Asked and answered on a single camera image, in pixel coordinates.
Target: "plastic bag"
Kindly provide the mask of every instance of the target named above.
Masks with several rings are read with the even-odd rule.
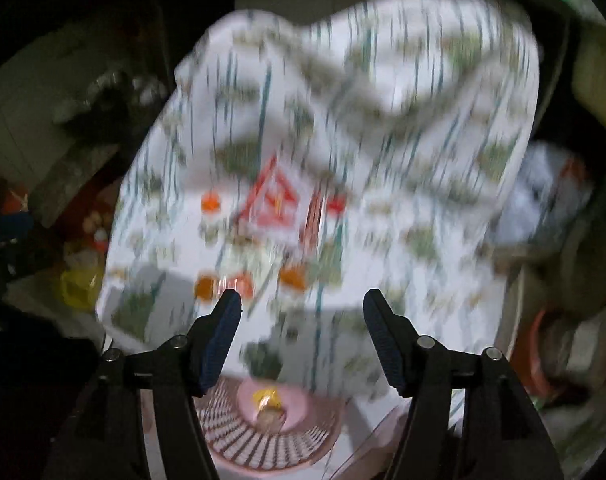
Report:
[[[583,162],[547,142],[529,145],[506,205],[490,231],[497,246],[560,248],[568,224],[590,199]]]

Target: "pink basket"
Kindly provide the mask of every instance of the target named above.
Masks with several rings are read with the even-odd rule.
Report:
[[[201,429],[217,465],[240,474],[265,477],[312,465],[332,449],[341,431],[342,399],[315,397],[300,390],[304,397],[296,409],[287,409],[286,422],[279,433],[263,433],[247,416],[244,404],[252,389],[266,383],[221,377],[201,399],[193,399]],[[294,391],[291,386],[279,390]],[[293,414],[295,421],[288,418]]]

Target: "orange object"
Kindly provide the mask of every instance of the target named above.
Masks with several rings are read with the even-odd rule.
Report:
[[[110,247],[110,243],[107,240],[94,240],[94,249],[99,253],[107,254],[107,249]]]
[[[256,390],[252,395],[253,401],[256,403],[256,407],[260,410],[266,406],[271,408],[282,408],[283,404],[279,393],[276,388],[262,388]]]
[[[296,265],[289,267],[281,267],[279,271],[279,281],[283,285],[287,285],[294,290],[303,292],[307,288],[305,280],[305,266]]]
[[[541,322],[549,312],[541,310],[532,324],[526,330],[519,332],[510,357],[510,364],[526,391],[531,396],[541,397],[545,400],[555,399],[563,391],[562,387],[555,386],[548,381],[541,366],[539,335]]]
[[[219,279],[215,276],[202,276],[194,285],[194,297],[198,300],[212,301],[214,299],[214,289],[218,285]]]
[[[578,158],[570,157],[559,173],[561,178],[569,177],[574,179],[577,184],[582,184],[587,180],[586,167]]]
[[[21,184],[8,186],[0,207],[1,215],[11,215],[20,211],[27,211],[28,192]]]
[[[209,191],[201,197],[201,211],[203,213],[218,213],[221,211],[221,197],[214,191]]]
[[[227,280],[222,280],[222,282],[221,288],[223,290],[226,288],[233,288],[244,300],[249,300],[254,295],[252,277],[246,272],[232,276]]]

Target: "metal screw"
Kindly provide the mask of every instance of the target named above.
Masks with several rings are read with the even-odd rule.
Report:
[[[432,348],[435,343],[434,339],[432,339],[429,335],[420,336],[420,338],[417,339],[416,342],[421,348],[425,348],[426,350]]]
[[[501,351],[498,348],[494,348],[493,346],[491,346],[490,348],[486,349],[486,355],[492,361],[500,361],[501,357],[503,357],[503,354],[501,353]]]
[[[170,339],[170,345],[176,349],[183,348],[187,345],[187,338],[184,335],[175,335]]]
[[[110,348],[105,354],[103,354],[103,359],[107,362],[111,363],[116,361],[121,356],[121,352],[118,348]]]

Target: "cloth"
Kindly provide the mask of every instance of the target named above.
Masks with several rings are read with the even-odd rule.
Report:
[[[402,401],[365,328],[368,289],[449,348],[494,344],[505,283],[475,249],[523,158],[538,69],[528,18],[505,1],[371,0],[304,28],[229,15],[177,67],[123,181],[99,319],[144,351],[211,311],[194,300],[200,276],[249,274],[224,373],[352,397],[365,439]],[[348,197],[324,214],[302,295],[279,284],[278,243],[233,233],[274,155]],[[212,190],[216,215],[201,208]],[[452,422],[462,405],[456,392]],[[333,460],[355,446],[337,441]]]

